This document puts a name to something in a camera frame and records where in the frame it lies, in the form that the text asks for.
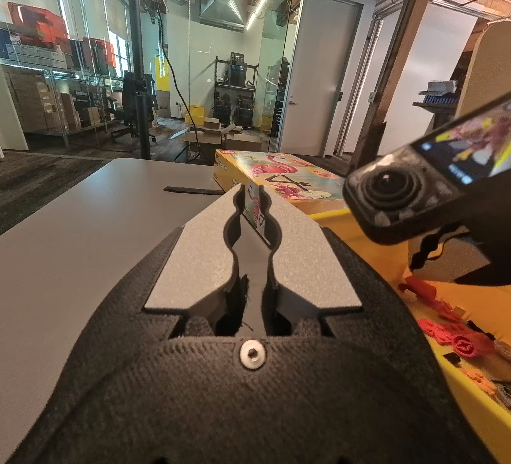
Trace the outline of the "heap of toy bricks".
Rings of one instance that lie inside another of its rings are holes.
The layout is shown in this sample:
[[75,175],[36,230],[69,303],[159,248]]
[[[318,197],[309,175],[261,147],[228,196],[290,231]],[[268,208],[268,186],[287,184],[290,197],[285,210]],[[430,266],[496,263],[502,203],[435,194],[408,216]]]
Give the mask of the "heap of toy bricks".
[[462,308],[443,300],[436,287],[415,276],[403,277],[398,294],[426,338],[445,349],[444,359],[510,411],[510,344],[464,318]]

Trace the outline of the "black office chair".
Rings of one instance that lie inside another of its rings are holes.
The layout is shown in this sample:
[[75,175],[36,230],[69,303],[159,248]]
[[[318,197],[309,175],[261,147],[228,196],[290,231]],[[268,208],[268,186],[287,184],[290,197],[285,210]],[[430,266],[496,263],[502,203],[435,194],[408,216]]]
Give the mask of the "black office chair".
[[[151,74],[144,74],[145,95],[146,95],[146,116],[147,122],[152,123],[155,119],[153,110],[158,109],[155,93],[155,81]],[[138,118],[137,118],[137,97],[139,88],[135,80],[133,72],[124,71],[123,89],[120,109],[108,109],[108,112],[114,116],[114,120],[118,120],[124,125],[124,129],[112,131],[110,140],[116,143],[117,138],[129,134],[131,138],[138,138]]]

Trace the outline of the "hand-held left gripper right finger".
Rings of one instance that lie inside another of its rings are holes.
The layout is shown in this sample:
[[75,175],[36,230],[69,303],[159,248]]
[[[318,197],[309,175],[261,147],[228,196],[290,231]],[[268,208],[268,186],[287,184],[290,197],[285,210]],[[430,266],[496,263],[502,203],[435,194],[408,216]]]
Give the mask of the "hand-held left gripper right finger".
[[260,188],[270,247],[261,308],[266,323],[358,311],[362,302],[323,228],[272,189]]

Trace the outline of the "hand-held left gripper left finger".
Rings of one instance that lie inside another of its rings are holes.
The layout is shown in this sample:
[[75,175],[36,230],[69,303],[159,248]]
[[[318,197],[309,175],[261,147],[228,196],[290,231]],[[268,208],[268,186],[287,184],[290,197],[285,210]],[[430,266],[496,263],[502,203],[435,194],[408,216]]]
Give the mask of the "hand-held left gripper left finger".
[[243,314],[239,260],[245,187],[238,184],[188,221],[157,276],[144,309],[216,323]]

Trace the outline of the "black metal pole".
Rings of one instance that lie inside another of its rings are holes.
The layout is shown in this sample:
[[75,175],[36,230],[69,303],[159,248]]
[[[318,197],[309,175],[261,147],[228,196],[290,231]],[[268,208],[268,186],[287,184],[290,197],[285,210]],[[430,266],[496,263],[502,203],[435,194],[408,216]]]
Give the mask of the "black metal pole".
[[144,78],[143,40],[140,17],[140,1],[128,0],[131,31],[131,50],[134,75],[135,110],[139,135],[141,159],[150,160],[150,136],[148,129],[147,91]]

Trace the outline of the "yellow toy brick set box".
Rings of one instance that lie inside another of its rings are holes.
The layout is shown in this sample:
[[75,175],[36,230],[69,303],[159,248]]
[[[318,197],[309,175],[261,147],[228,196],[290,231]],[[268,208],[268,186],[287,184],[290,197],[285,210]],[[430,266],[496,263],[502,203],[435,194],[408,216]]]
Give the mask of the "yellow toy brick set box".
[[243,215],[266,244],[261,187],[275,191],[308,216],[348,211],[343,178],[292,154],[218,149],[213,177],[225,192],[244,186]]

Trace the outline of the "stack of cardboard boxes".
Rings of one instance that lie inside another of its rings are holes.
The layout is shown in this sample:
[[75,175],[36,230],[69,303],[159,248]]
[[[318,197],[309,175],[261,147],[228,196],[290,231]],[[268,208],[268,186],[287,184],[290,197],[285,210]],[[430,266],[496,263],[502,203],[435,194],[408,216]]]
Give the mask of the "stack of cardboard boxes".
[[98,86],[55,71],[2,69],[24,133],[64,136],[105,125]]

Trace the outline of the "metal shelf rack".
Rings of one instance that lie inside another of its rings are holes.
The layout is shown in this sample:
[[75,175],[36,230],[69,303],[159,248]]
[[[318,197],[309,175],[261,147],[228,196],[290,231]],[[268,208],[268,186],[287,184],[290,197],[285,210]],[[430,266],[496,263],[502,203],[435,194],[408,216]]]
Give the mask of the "metal shelf rack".
[[247,64],[241,53],[232,52],[227,60],[215,58],[213,117],[222,127],[235,124],[252,129],[259,65]]

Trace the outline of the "yellow storage crate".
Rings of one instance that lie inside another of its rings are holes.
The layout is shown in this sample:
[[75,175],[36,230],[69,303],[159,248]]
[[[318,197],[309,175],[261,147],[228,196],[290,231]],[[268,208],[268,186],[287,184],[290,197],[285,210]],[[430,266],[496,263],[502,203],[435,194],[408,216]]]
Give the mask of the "yellow storage crate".
[[184,122],[186,124],[195,123],[196,126],[203,126],[205,119],[205,107],[195,104],[188,105],[189,112],[186,113]]

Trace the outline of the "open cardboard box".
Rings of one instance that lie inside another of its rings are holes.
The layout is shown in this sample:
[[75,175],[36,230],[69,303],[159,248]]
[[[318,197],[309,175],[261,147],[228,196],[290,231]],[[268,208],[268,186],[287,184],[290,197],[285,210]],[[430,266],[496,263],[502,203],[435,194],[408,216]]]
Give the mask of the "open cardboard box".
[[187,161],[200,160],[211,162],[218,149],[230,151],[261,152],[262,142],[259,136],[243,131],[233,123],[222,127],[216,118],[205,118],[203,125],[189,124],[183,134],[184,151]]

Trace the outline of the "wooden post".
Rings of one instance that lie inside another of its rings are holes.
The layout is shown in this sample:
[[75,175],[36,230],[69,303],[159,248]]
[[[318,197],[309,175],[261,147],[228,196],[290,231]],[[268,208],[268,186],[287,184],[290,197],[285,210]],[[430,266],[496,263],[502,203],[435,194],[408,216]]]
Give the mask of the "wooden post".
[[404,0],[378,79],[374,100],[369,104],[359,139],[349,164],[349,174],[374,161],[378,154],[382,133],[385,130],[385,118],[428,1]]

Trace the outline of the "yellow plastic bin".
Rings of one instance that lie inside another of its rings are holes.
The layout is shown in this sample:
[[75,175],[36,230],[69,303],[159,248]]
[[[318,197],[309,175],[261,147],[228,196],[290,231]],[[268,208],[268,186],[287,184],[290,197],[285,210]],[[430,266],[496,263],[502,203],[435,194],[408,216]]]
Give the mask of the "yellow plastic bin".
[[371,242],[348,209],[314,213],[398,293],[429,342],[448,386],[498,463],[510,463],[510,286],[440,282],[408,269],[411,244]]

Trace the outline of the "white door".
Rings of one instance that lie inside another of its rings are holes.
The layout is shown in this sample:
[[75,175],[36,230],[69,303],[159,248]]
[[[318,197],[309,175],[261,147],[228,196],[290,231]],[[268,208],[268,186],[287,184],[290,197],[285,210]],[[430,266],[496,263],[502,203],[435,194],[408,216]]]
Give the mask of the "white door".
[[349,0],[302,0],[279,152],[324,154],[362,10],[362,4]]

